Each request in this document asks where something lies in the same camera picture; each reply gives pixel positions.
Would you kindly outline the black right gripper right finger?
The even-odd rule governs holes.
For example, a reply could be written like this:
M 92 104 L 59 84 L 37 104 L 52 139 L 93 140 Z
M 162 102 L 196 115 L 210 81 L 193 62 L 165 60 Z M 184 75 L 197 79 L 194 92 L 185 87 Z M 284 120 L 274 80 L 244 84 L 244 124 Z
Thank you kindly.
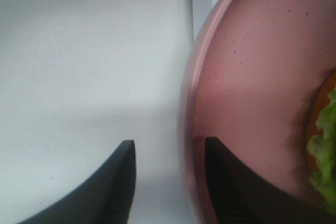
M 218 138 L 205 140 L 205 173 L 219 223 L 335 223 L 335 217 L 265 181 Z

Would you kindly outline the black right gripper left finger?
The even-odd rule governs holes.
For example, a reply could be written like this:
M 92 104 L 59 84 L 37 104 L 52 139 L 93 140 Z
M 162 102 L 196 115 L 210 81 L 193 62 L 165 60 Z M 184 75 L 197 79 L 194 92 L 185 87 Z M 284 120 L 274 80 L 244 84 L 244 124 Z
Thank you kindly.
M 24 223 L 127 223 L 136 183 L 133 140 L 122 141 L 80 186 Z

